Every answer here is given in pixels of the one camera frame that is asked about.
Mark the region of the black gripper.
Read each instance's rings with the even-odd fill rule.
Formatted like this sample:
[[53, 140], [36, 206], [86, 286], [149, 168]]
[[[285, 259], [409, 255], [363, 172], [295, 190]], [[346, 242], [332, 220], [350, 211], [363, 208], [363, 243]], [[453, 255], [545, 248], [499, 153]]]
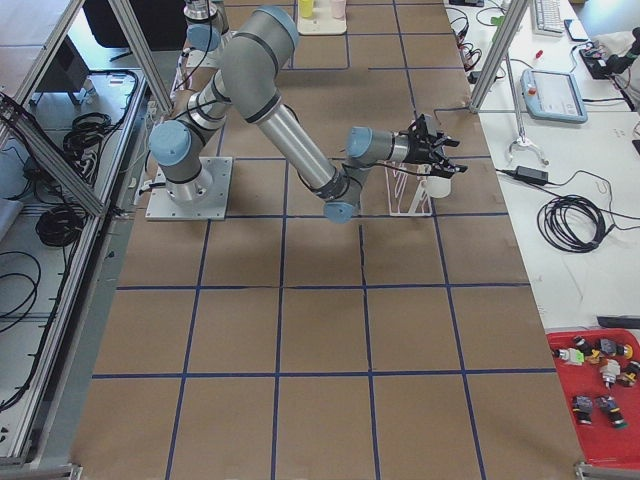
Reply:
[[443, 134], [429, 115], [421, 114], [405, 131], [408, 140], [406, 164], [430, 165], [429, 176], [451, 179], [455, 174], [465, 173], [468, 166], [455, 164], [445, 157], [442, 160], [442, 148], [458, 147], [460, 141]]

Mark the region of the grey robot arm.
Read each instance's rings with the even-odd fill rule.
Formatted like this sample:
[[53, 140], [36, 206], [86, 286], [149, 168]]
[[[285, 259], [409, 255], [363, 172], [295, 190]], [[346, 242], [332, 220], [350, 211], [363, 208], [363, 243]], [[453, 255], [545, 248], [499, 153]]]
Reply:
[[184, 3], [183, 14], [190, 45], [203, 53], [223, 49], [232, 38], [224, 2], [185, 0]]
[[283, 103], [276, 77], [294, 53], [299, 33], [291, 16], [276, 6], [261, 6], [225, 39], [219, 37], [215, 9], [204, 23], [189, 31], [210, 32], [220, 50], [217, 70], [209, 83], [193, 94], [187, 107], [156, 125], [149, 149], [158, 165], [157, 179], [146, 215], [152, 220], [222, 220], [227, 211], [232, 159], [209, 157], [202, 151], [221, 129], [230, 108], [257, 126], [296, 169], [307, 189], [324, 203], [324, 215], [346, 223], [358, 214], [361, 192], [369, 171], [386, 167], [414, 175], [428, 185], [428, 195], [445, 197], [451, 178], [467, 168], [445, 154], [458, 141], [437, 129], [432, 118], [421, 115], [403, 131], [351, 129], [346, 158], [332, 163]]

